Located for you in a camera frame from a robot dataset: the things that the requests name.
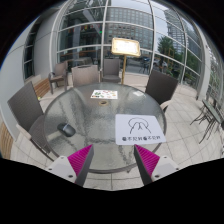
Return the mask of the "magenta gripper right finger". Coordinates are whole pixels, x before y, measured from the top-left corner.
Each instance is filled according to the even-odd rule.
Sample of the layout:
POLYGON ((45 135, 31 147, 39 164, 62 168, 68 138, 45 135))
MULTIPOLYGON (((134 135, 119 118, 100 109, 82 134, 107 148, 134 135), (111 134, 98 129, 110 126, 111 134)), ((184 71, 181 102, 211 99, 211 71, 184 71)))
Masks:
POLYGON ((144 185, 148 185, 179 170, 168 156, 158 156, 148 149, 135 145, 134 156, 144 185))

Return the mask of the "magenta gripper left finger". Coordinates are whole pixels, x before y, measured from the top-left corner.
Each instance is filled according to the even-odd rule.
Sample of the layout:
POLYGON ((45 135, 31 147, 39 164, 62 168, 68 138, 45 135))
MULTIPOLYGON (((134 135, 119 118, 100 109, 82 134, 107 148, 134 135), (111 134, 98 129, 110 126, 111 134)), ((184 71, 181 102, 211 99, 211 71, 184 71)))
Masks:
POLYGON ((78 186, 83 186, 93 155, 94 148, 92 145, 89 145, 68 157, 58 157, 46 170, 78 186))

